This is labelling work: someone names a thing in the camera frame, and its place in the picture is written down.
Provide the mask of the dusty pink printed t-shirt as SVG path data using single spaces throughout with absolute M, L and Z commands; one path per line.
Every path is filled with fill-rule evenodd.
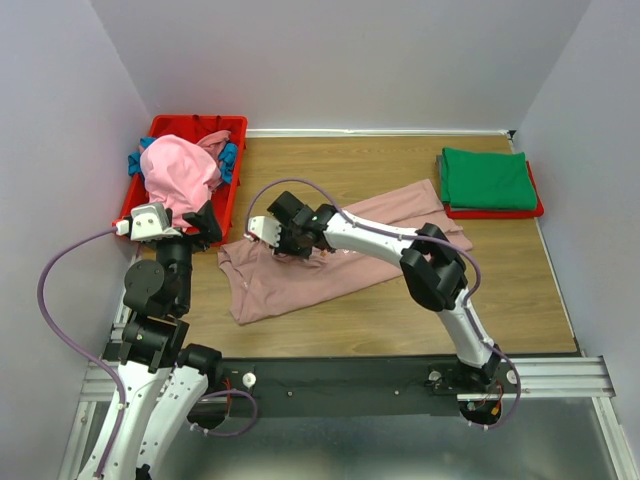
M 434 224 L 458 247 L 471 241 L 450 219 L 429 180 L 421 180 L 348 205 L 346 210 L 371 221 L 418 229 Z M 275 255 L 264 243 L 242 239 L 222 246 L 218 266 L 231 289 L 230 313 L 240 325 L 283 315 L 397 278 L 401 270 L 353 250 L 307 259 Z

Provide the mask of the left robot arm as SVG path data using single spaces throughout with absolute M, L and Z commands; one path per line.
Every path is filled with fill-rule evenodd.
M 130 311 L 118 349 L 113 394 L 82 479 L 151 479 L 181 425 L 202 395 L 222 380 L 219 351 L 184 343 L 183 316 L 191 300 L 192 256 L 222 240 L 210 201 L 184 216 L 193 233 L 171 225 L 159 203 L 135 207 L 119 231 L 150 243 L 152 259 L 138 260 L 124 277 Z

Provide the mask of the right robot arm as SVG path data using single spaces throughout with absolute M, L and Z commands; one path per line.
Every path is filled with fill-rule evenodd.
M 501 361 L 496 344 L 472 306 L 463 250 L 436 225 L 394 227 L 357 217 L 333 205 L 313 210 L 292 193 L 282 193 L 268 212 L 278 222 L 275 251 L 305 256 L 316 248 L 350 250 L 401 270 L 411 298 L 438 315 L 456 349 L 457 364 L 445 376 L 458 389 L 485 392 Z

